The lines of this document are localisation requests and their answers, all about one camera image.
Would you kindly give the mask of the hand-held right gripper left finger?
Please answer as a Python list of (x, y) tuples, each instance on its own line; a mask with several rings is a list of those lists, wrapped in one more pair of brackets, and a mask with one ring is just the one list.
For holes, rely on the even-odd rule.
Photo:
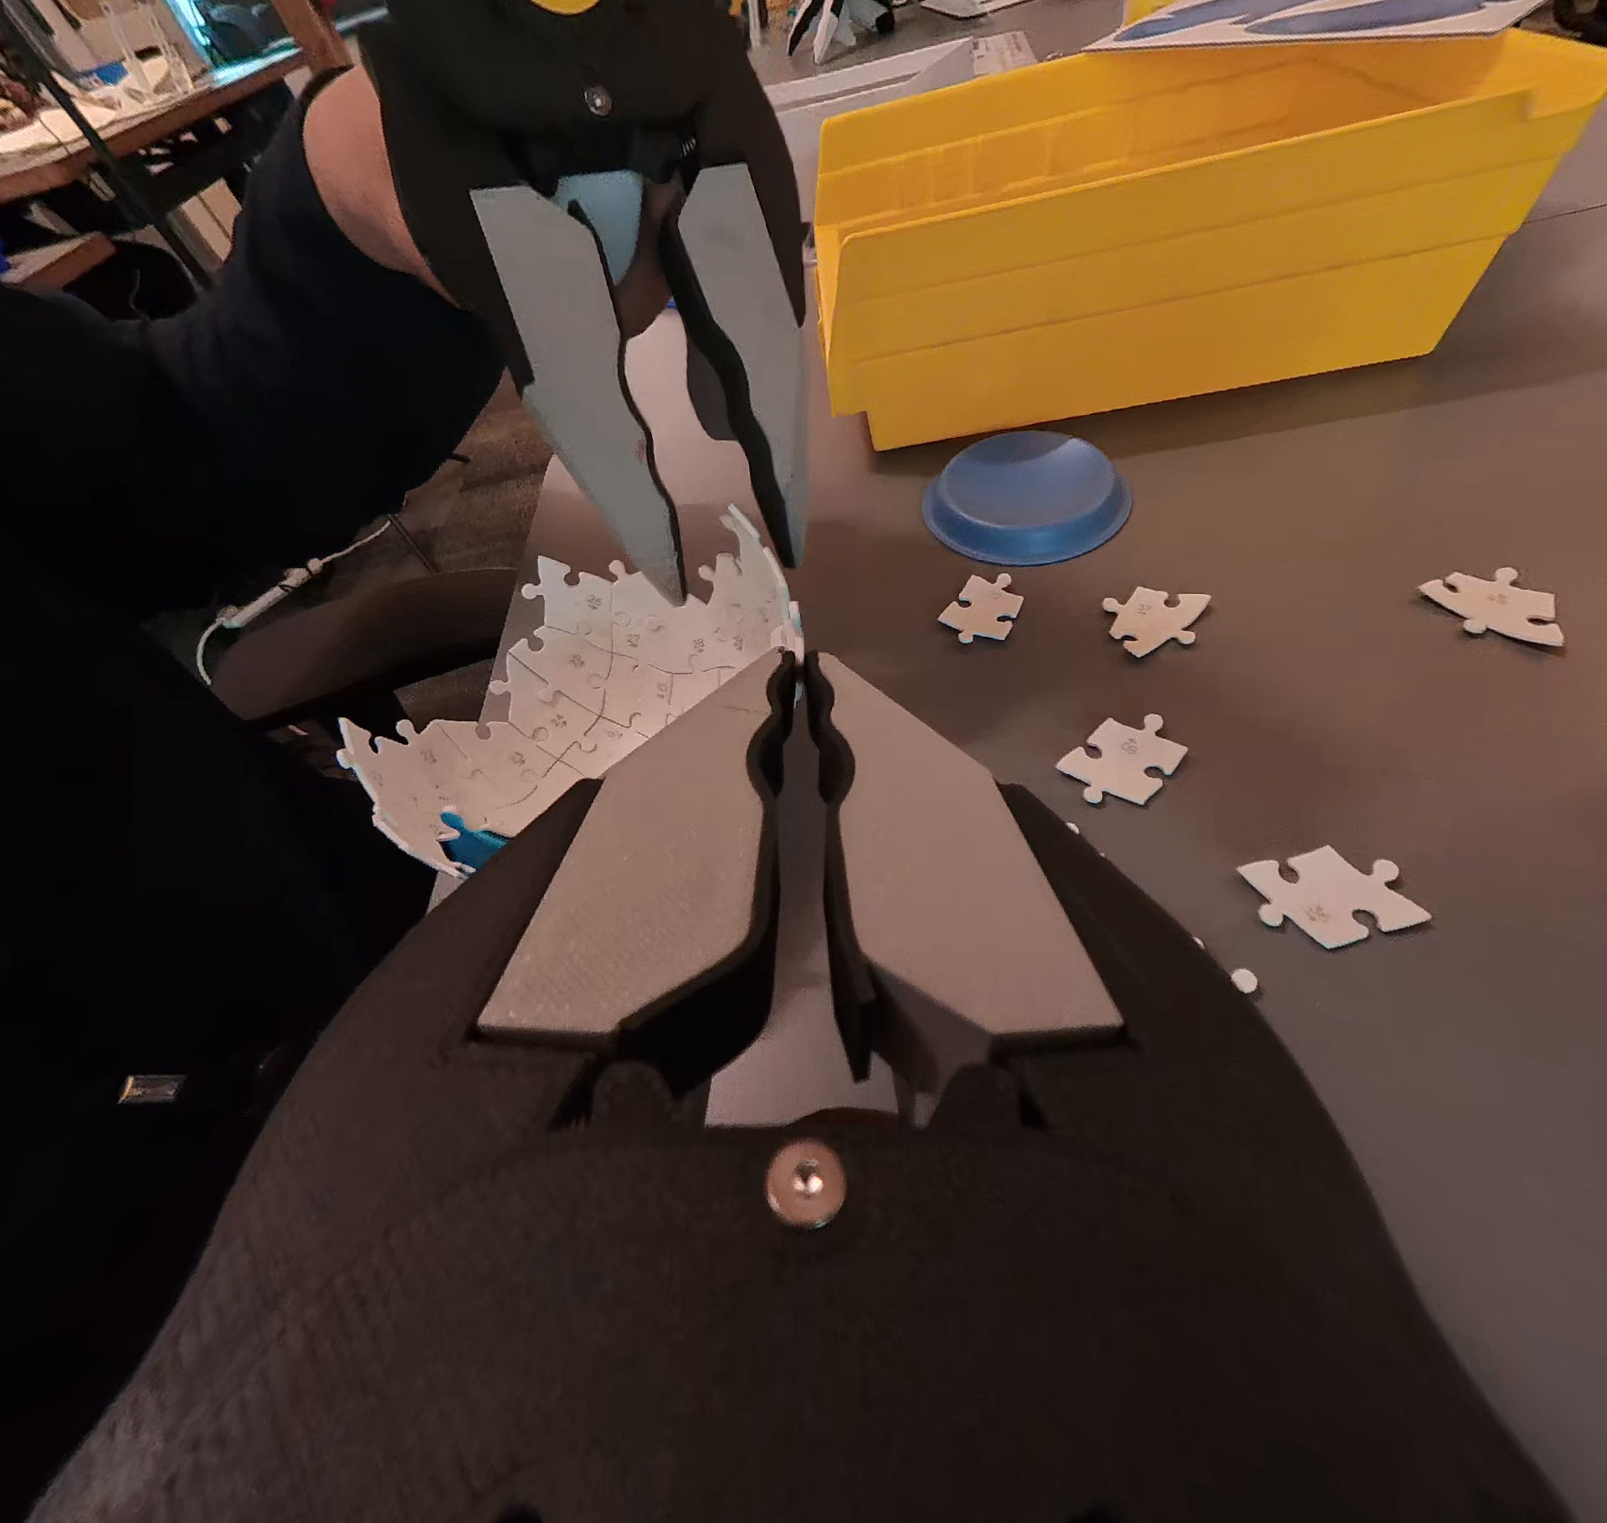
[(619, 1059), (674, 1094), (774, 998), (778, 798), (797, 657), (770, 651), (613, 765), (476, 1020), (495, 1045)]

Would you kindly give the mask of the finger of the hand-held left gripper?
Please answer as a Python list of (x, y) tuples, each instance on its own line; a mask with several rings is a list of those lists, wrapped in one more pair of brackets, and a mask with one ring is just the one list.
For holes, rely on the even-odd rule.
[(472, 206), (531, 371), (525, 410), (631, 567), (668, 604), (684, 604), (678, 520), (625, 382), (599, 237), (582, 214), (527, 185), (476, 188)]
[(660, 234), (660, 261), (699, 428), (742, 451), (774, 553), (795, 569), (807, 537), (805, 333), (744, 165), (697, 173)]

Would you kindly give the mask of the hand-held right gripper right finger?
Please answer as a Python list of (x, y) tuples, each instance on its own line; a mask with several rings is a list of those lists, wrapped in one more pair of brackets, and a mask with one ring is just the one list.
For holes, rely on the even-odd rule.
[(917, 1094), (1123, 1033), (1001, 784), (831, 653), (807, 657), (827, 810), (823, 922), (850, 1072)]

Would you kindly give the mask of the partly built puzzle ball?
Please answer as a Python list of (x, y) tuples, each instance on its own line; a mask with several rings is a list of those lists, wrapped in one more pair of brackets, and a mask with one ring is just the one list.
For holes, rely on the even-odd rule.
[(735, 549), (699, 569), (705, 596), (664, 600), (642, 573), (572, 575), (541, 557), (521, 606), (539, 626), (511, 643), (490, 682), (505, 716), (401, 722), (396, 737), (339, 722), (337, 765), (372, 804), (372, 825), (443, 876), (466, 876), (558, 798), (699, 706), (768, 653), (803, 655), (784, 569), (729, 508)]

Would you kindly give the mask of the white puzzle pieces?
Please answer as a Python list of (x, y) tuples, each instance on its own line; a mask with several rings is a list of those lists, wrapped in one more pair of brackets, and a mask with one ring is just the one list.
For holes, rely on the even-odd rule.
[[(1556, 594), (1520, 582), (1515, 567), (1491, 575), (1446, 573), (1418, 584), (1418, 596), (1456, 616), (1466, 635), (1501, 635), (1526, 647), (1558, 651), (1565, 633), (1556, 618)], [(1009, 637), (1023, 596), (1013, 577), (972, 575), (938, 614), (962, 647), (978, 639), (1001, 643)], [(1128, 657), (1142, 659), (1160, 647), (1191, 647), (1195, 624), (1209, 612), (1211, 594), (1134, 586), (1126, 598), (1105, 598), (1111, 618), (1109, 637)], [(1144, 808), (1185, 761), (1185, 745), (1164, 733), (1158, 714), (1140, 726), (1105, 718), (1087, 739), (1056, 761), (1056, 773), (1074, 780), (1089, 808), (1109, 800)], [(1373, 933), (1393, 935), (1424, 927), (1432, 914), (1399, 894), (1399, 869), (1373, 861), (1362, 871), (1334, 847), (1266, 859), (1236, 869), (1260, 898), (1258, 920), (1268, 929), (1295, 927), (1322, 951), (1340, 951)]]

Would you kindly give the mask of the person's left forearm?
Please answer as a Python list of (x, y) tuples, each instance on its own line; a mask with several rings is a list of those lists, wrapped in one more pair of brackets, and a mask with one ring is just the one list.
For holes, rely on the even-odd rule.
[(4, 288), (7, 582), (188, 608), (347, 543), (458, 449), (503, 365), (431, 283), (380, 130), (360, 71), (317, 87), (178, 316)]

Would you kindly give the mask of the blue plastic ball stand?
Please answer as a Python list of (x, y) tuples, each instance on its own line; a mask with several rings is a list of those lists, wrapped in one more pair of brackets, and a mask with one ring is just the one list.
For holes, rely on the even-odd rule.
[(1111, 541), (1128, 522), (1130, 486), (1089, 441), (1011, 430), (960, 449), (923, 490), (925, 530), (976, 563), (1054, 567)]

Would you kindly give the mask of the cluttered wooden desk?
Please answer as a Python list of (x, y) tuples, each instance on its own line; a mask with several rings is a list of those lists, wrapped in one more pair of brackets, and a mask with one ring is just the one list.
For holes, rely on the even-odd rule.
[[(280, 87), (292, 75), (309, 69), (307, 55), (299, 47), (280, 47), (266, 57), (225, 67), (213, 75), (203, 75), (186, 94), (166, 102), (133, 108), (119, 114), (96, 136), (109, 155), (123, 159), (137, 155), (170, 136), (213, 118), (215, 114), (239, 106), (256, 92)], [(11, 204), (39, 196), (49, 188), (66, 186), (86, 179), (102, 157), (94, 151), (80, 128), (68, 124), (70, 134), (58, 134), (49, 122), (39, 120), (19, 130), (17, 137), (39, 137), (37, 145), (4, 151), (2, 157), (2, 202)]]

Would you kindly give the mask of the grey office chair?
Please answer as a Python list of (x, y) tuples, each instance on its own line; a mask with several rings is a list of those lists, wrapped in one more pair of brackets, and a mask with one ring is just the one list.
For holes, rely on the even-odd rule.
[(211, 692), (264, 731), (348, 718), (388, 733), (405, 718), (399, 690), (495, 655), (515, 594), (513, 569), (472, 569), (284, 610), (217, 659)]

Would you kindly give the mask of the yellow plastic bin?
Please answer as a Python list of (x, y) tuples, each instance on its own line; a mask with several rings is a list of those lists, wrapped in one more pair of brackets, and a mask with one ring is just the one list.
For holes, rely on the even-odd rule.
[(827, 120), (833, 412), (899, 449), (1432, 351), (1603, 102), (1603, 49), (1085, 51)]

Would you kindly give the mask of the person's dark clothed body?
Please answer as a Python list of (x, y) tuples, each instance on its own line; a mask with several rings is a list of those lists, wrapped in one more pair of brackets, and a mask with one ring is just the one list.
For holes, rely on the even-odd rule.
[(151, 326), (4, 290), (4, 1519), (143, 1359), (282, 1069), (429, 886), (149, 624), (352, 539), (499, 373), (362, 255), (270, 253)]

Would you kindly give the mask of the printed white card sheet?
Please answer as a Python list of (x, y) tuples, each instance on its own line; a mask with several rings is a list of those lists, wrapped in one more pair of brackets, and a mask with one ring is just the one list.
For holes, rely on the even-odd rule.
[(1554, 0), (1177, 0), (1085, 53), (1491, 39)]

